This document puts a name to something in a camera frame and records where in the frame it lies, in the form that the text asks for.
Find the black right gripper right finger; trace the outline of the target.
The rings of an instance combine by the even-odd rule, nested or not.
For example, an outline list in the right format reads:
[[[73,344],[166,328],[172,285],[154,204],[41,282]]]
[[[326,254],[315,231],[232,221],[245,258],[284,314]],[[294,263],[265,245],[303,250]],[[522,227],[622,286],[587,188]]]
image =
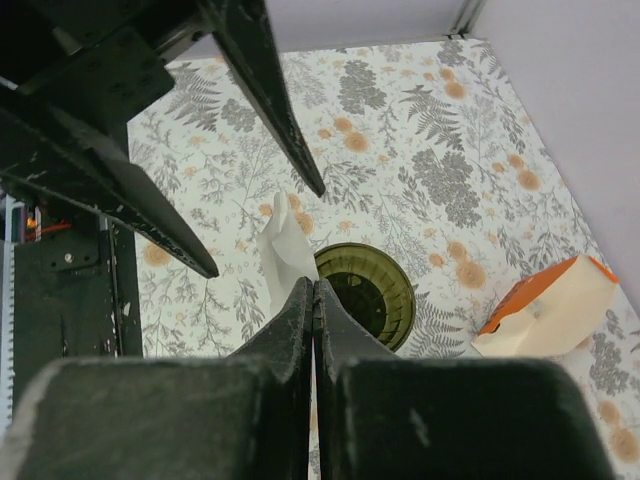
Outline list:
[[[576,383],[536,359],[403,359],[315,287],[325,479],[611,479]]]

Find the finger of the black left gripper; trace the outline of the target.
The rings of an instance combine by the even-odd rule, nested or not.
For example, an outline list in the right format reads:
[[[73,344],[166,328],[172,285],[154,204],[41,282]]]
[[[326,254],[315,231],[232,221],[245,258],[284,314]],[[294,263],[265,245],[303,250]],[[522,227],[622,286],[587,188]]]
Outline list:
[[[219,0],[198,6],[236,83],[304,184],[322,196],[326,187],[291,106],[266,3]]]

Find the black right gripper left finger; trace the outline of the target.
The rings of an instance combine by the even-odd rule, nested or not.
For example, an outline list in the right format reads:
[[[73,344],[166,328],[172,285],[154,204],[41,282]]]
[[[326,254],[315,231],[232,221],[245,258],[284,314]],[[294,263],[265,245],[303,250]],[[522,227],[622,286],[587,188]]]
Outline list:
[[[24,392],[5,479],[303,479],[313,285],[217,359],[59,360]]]

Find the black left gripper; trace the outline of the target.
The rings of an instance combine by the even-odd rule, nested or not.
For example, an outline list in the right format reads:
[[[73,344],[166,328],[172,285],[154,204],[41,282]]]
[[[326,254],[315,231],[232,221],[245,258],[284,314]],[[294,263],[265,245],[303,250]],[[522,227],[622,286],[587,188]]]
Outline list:
[[[205,35],[195,1],[4,1],[1,98],[52,104],[127,149],[127,123],[173,86],[166,64]],[[139,233],[205,278],[212,256],[146,172],[53,109],[1,107],[1,179]]]

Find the green glass coffee dripper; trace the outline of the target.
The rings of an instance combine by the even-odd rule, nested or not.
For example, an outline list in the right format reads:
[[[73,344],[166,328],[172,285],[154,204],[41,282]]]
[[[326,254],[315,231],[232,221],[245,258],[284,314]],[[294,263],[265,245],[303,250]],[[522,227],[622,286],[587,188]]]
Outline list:
[[[414,289],[399,264],[378,248],[352,242],[325,247],[314,259],[346,312],[388,349],[399,350],[416,316]]]

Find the white paper coffee filter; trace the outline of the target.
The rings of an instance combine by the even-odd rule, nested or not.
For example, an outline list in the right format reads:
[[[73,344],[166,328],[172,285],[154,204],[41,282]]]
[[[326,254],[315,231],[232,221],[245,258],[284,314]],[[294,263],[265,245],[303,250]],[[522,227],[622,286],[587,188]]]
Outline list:
[[[286,192],[274,196],[272,216],[257,237],[272,316],[284,307],[296,282],[319,280],[314,253],[297,223]]]

